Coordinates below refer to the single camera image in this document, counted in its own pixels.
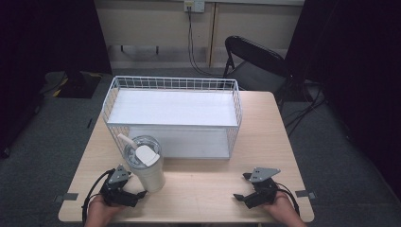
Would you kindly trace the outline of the grey tape strip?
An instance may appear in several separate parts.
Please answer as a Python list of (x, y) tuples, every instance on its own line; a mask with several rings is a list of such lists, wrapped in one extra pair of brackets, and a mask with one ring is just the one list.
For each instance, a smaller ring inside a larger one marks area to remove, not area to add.
[(309, 192), (307, 190), (298, 190), (295, 191), (297, 198), (308, 197), (311, 200), (316, 199), (316, 194), (314, 192)]
[(64, 201), (75, 201), (78, 198), (78, 193), (64, 193), (54, 198), (54, 202), (63, 203)]

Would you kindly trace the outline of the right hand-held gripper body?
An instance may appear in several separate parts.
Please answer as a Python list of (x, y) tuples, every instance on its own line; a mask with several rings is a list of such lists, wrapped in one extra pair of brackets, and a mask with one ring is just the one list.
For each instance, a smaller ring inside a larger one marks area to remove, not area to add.
[(271, 177), (280, 172), (278, 168), (255, 167), (253, 169), (248, 181), (253, 185), (254, 192), (248, 195), (249, 199), (245, 201), (248, 208), (274, 202), (278, 186)]

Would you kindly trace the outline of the person's left hand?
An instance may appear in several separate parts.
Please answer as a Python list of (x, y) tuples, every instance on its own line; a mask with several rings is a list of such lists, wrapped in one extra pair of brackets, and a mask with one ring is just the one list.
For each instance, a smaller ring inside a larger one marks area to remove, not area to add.
[(111, 220), (124, 209), (123, 205), (108, 205), (101, 195), (97, 195), (89, 203), (84, 227), (107, 227)]

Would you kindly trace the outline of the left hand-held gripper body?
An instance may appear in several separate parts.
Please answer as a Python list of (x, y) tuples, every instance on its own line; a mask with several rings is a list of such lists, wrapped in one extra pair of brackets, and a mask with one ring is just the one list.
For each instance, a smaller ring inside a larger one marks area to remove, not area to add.
[(129, 181), (127, 173), (126, 168), (119, 165), (108, 174), (100, 189), (100, 194), (108, 205), (119, 204), (134, 207), (137, 204), (138, 200), (135, 199), (135, 194), (124, 190), (124, 186)]

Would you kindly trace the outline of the black folding chair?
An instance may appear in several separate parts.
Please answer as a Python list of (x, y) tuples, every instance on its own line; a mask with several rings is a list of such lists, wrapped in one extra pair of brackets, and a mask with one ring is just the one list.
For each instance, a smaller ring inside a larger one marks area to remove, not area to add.
[(285, 60), (276, 52), (240, 36), (225, 40), (228, 54), (223, 78), (235, 79), (244, 91), (264, 91), (274, 95), (283, 107), (292, 75)]

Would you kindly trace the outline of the white wall socket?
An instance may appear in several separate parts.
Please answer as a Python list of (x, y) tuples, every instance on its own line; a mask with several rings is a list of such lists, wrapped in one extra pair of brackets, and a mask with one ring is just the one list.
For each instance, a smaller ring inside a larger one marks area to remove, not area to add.
[(204, 13), (205, 2), (203, 0), (185, 0), (183, 2), (183, 10), (185, 12)]

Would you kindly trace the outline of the person's right hand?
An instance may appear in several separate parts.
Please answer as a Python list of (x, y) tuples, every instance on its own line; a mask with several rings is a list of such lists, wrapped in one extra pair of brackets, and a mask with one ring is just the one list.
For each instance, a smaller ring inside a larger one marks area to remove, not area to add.
[(287, 227), (307, 227), (284, 192), (277, 192), (273, 203), (264, 203), (261, 207)]

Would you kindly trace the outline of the white tumbler with straw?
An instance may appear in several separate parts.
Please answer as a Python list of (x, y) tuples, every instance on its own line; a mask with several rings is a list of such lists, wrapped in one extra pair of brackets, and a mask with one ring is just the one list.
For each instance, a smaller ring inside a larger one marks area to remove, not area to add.
[(164, 158), (159, 142), (148, 135), (134, 138), (120, 133), (117, 138), (125, 144), (122, 154), (131, 172), (137, 176), (149, 193), (159, 191), (165, 185)]

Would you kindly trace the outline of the dark curtain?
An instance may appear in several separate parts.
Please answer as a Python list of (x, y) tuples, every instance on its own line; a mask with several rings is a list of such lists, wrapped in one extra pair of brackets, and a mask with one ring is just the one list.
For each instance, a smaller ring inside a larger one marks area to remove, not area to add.
[(401, 0), (305, 0), (287, 61), (401, 198)]
[(39, 106), (45, 76), (85, 92), (85, 72), (112, 69), (95, 0), (0, 0), (0, 159)]

